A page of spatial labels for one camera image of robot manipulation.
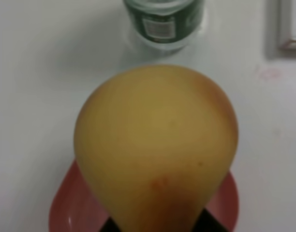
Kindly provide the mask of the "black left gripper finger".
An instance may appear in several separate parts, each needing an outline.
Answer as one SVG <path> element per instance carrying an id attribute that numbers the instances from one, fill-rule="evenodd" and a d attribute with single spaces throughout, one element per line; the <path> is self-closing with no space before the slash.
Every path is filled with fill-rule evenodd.
<path id="1" fill-rule="evenodd" d="M 204 208 L 192 232 L 229 232 L 227 220 L 228 216 L 223 211 L 211 212 Z"/>

